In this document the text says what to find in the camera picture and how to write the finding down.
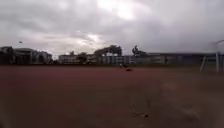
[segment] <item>ground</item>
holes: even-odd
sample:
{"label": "ground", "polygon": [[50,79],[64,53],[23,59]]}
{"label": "ground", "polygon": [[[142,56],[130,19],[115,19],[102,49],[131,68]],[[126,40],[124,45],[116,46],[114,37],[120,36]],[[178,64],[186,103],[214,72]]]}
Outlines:
{"label": "ground", "polygon": [[223,76],[190,68],[0,67],[0,127],[223,128]]}

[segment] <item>track surface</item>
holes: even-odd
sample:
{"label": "track surface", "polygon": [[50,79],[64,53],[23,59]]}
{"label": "track surface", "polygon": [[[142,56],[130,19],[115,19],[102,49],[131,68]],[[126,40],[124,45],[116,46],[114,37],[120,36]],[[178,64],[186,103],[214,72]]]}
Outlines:
{"label": "track surface", "polygon": [[224,77],[193,69],[0,67],[0,128],[223,128]]}

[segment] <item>field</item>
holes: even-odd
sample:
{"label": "field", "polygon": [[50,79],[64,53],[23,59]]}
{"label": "field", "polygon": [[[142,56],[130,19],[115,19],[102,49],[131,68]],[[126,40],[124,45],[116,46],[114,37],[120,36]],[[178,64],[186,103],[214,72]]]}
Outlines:
{"label": "field", "polygon": [[223,128],[224,77],[193,68],[0,67],[0,128]]}

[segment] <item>building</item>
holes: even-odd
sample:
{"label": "building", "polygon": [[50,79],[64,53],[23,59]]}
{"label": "building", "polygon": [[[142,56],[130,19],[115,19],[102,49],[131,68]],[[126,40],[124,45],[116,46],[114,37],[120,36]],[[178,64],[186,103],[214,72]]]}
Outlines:
{"label": "building", "polygon": [[60,64],[79,64],[77,55],[60,55],[58,61]]}
{"label": "building", "polygon": [[102,56],[98,58],[99,64],[119,65],[135,63],[134,56]]}
{"label": "building", "polygon": [[30,48],[16,48],[14,49],[17,64],[51,64],[52,55],[37,51]]}

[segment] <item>sky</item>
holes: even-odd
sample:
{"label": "sky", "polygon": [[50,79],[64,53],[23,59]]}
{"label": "sky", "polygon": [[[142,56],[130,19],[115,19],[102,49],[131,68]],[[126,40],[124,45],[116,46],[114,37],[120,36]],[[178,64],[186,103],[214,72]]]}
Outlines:
{"label": "sky", "polygon": [[210,52],[212,42],[224,39],[223,7],[223,0],[0,0],[0,46],[54,55],[112,44],[124,54],[135,45],[146,52]]}

